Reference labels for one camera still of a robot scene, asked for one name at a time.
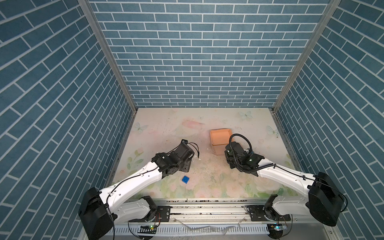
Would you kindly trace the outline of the pink cardboard paper box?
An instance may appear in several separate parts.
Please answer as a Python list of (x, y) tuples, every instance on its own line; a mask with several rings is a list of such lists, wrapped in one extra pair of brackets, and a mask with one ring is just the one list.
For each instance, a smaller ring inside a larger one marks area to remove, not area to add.
[(211, 147), (215, 155), (222, 156), (225, 154), (231, 135), (231, 129), (210, 130)]

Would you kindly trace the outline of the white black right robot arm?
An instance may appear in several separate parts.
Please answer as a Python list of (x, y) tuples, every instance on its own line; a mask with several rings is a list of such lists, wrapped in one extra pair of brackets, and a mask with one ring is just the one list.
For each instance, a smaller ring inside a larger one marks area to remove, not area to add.
[(277, 182), (299, 194), (298, 197), (271, 195), (263, 207), (265, 218), (270, 221), (286, 215), (302, 215), (334, 227), (343, 206), (347, 205), (344, 195), (325, 173), (313, 175), (283, 167), (252, 150), (244, 150), (237, 142), (226, 146), (225, 156), (232, 169)]

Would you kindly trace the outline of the small blue cube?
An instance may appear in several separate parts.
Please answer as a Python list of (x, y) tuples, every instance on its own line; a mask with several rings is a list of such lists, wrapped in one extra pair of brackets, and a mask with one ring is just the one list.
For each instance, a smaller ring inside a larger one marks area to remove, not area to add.
[(187, 184), (187, 183), (189, 182), (189, 180), (190, 180), (190, 178), (187, 177), (187, 176), (184, 176), (184, 177), (182, 178), (182, 182), (183, 182), (184, 184)]

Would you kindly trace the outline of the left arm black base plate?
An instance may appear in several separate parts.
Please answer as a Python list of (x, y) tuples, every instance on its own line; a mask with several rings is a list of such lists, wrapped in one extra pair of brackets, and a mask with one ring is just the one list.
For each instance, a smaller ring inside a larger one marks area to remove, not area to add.
[(149, 214), (149, 216), (144, 217), (143, 219), (134, 219), (130, 220), (130, 223), (163, 223), (169, 222), (171, 215), (171, 207), (170, 206), (158, 206), (157, 210), (154, 214)]

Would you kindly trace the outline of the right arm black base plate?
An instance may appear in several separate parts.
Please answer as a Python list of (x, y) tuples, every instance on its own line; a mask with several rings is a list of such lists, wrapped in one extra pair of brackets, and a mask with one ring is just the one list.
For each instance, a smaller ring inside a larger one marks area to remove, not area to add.
[(283, 221), (291, 220), (290, 215), (279, 215), (272, 207), (265, 207), (261, 205), (248, 205), (245, 207), (246, 212), (249, 214), (252, 222), (260, 221)]

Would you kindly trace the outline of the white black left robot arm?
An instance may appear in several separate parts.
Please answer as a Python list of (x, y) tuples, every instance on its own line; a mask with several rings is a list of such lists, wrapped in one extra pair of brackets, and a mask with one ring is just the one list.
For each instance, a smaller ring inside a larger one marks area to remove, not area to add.
[(122, 181), (100, 190), (95, 187), (87, 190), (78, 215), (88, 239), (100, 239), (118, 223), (152, 220), (158, 207), (150, 196), (130, 204), (126, 201), (167, 176), (178, 171), (189, 172), (193, 157), (199, 155), (200, 149), (196, 143), (181, 140), (173, 150), (157, 153), (144, 167)]

